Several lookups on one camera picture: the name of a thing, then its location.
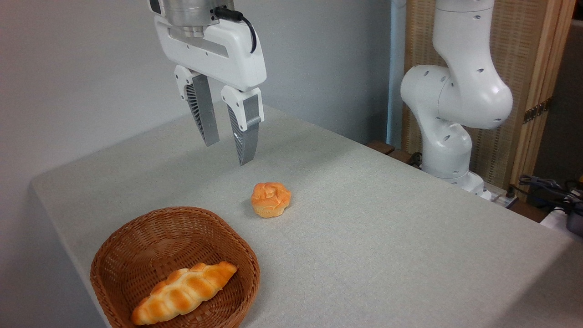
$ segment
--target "black cable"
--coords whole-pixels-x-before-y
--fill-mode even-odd
[[[227,19],[233,22],[240,22],[243,21],[249,27],[249,31],[251,32],[251,39],[253,40],[253,45],[251,46],[251,53],[255,52],[257,49],[257,34],[255,33],[255,29],[251,22],[243,16],[243,13],[238,11],[232,11],[231,9],[227,9],[224,7],[217,7],[211,13],[214,13],[217,18],[219,19]]]
[[[559,203],[557,201],[552,201],[552,200],[548,200],[548,199],[545,199],[545,198],[540,198],[537,195],[534,195],[534,192],[536,192],[536,190],[533,191],[532,193],[529,193],[527,191],[524,191],[522,189],[517,188],[516,186],[514,186],[512,184],[510,186],[513,187],[514,190],[518,190],[518,191],[520,191],[523,194],[526,194],[526,195],[528,195],[528,196],[530,196],[530,197],[532,197],[532,198],[534,198],[534,199],[536,199],[538,201],[541,201],[541,202],[547,204],[548,207],[557,207],[557,208],[561,209],[567,215],[569,213],[571,213],[571,212],[574,212],[574,213],[576,213],[578,215],[583,216],[583,211],[581,211],[580,209],[578,209],[577,206],[575,205],[578,201],[573,202],[572,200],[569,199],[569,196],[566,196],[567,199],[565,199],[562,203]]]
[[[249,26],[249,30],[251,31],[251,38],[253,39],[251,53],[254,53],[255,49],[257,48],[257,35],[255,34],[255,29],[253,28],[253,25],[251,25],[251,22],[247,18],[243,17],[243,22],[245,22],[247,26]]]

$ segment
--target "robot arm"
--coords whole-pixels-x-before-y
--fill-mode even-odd
[[[255,155],[259,123],[265,119],[258,85],[266,70],[254,29],[232,8],[233,0],[150,0],[162,49],[178,64],[174,76],[180,96],[207,146],[219,140],[208,77],[226,84],[221,95],[243,165]]]
[[[490,55],[494,0],[436,0],[433,45],[448,68],[419,65],[401,83],[422,133],[423,170],[476,194],[469,172],[472,141],[460,125],[494,129],[512,109],[512,93]]]

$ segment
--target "bread roll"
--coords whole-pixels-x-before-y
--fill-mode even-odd
[[[283,214],[291,197],[292,193],[279,182],[258,183],[251,195],[251,205],[260,217],[273,218]]]
[[[132,313],[136,325],[168,321],[192,312],[202,302],[213,298],[237,272],[229,262],[214,266],[198,263],[191,269],[180,269],[160,281]]]

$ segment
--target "wicker basket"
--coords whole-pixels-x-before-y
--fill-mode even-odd
[[[219,293],[186,315],[154,327],[238,327],[259,288],[255,253],[216,214],[169,207],[136,218],[115,231],[91,265],[91,284],[112,327],[136,327],[130,316],[152,288],[174,270],[228,261],[237,272]]]

